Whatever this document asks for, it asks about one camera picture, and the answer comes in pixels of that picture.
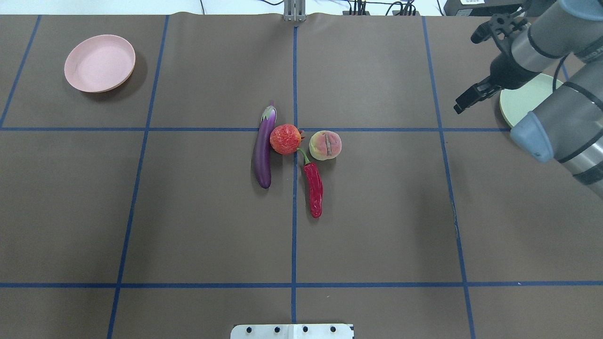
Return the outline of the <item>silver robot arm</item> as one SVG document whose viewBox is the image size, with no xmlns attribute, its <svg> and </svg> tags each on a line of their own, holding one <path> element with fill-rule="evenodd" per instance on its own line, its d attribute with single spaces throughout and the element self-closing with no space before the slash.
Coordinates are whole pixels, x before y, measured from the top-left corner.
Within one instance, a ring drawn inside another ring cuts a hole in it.
<svg viewBox="0 0 603 339">
<path fill-rule="evenodd" d="M 575 180 L 603 190 L 603 11 L 600 0 L 558 0 L 534 22 L 519 12 L 494 14 L 470 37 L 493 39 L 499 55 L 489 75 L 455 100 L 462 113 L 504 89 L 517 90 L 569 55 L 582 67 L 511 128 L 511 139 L 539 162 L 556 160 Z"/>
</svg>

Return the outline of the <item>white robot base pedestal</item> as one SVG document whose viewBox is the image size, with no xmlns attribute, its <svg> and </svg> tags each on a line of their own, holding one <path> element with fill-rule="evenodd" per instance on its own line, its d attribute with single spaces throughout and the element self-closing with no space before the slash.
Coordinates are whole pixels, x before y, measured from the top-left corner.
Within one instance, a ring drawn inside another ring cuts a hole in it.
<svg viewBox="0 0 603 339">
<path fill-rule="evenodd" d="M 234 326 L 231 339 L 354 339 L 352 324 L 240 324 Z"/>
</svg>

